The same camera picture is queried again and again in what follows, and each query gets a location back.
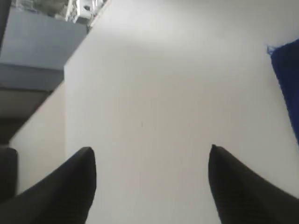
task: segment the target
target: blue cloth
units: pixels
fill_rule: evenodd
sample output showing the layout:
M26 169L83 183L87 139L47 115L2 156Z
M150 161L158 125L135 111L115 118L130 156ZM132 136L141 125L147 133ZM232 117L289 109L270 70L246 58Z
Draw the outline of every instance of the blue cloth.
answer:
M269 53L299 142L299 40Z

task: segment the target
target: blue fabric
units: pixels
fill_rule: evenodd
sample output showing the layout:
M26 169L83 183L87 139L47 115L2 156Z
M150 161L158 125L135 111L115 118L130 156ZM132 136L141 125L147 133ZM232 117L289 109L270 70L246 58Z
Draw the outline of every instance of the blue fabric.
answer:
M269 53L299 142L299 40Z

